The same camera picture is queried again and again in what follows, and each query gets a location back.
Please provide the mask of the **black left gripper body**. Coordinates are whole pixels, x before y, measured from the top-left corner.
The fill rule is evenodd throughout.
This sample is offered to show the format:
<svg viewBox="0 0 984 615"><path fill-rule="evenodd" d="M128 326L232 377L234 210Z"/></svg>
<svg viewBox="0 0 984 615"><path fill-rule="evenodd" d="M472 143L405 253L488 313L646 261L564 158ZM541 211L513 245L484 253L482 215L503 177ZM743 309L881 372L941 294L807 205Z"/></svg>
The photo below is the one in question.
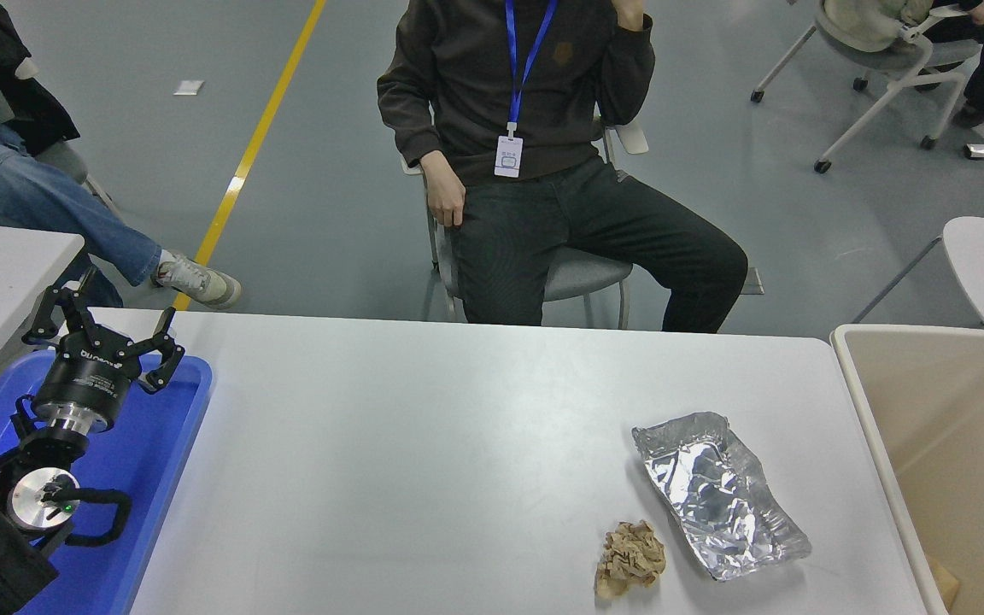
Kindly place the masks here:
<svg viewBox="0 0 984 615"><path fill-rule="evenodd" d="M92 410L101 421L115 421L132 381L141 374L136 355L120 355L129 345L132 339L117 331L100 330L95 342L85 331L63 336L54 362L32 398L32 412L40 420L50 421L52 409L74 405Z"/></svg>

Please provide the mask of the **person's right hand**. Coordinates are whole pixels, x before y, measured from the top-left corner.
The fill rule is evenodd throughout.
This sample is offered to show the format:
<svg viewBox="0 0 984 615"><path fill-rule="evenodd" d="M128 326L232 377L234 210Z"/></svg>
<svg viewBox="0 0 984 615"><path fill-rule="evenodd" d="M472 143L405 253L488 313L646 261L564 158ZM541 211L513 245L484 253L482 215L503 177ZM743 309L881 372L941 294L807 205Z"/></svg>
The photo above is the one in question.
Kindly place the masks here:
<svg viewBox="0 0 984 615"><path fill-rule="evenodd" d="M467 190L460 176L450 166L441 150L433 150L420 159L427 190L427 210L438 225L458 227L464 221Z"/></svg>

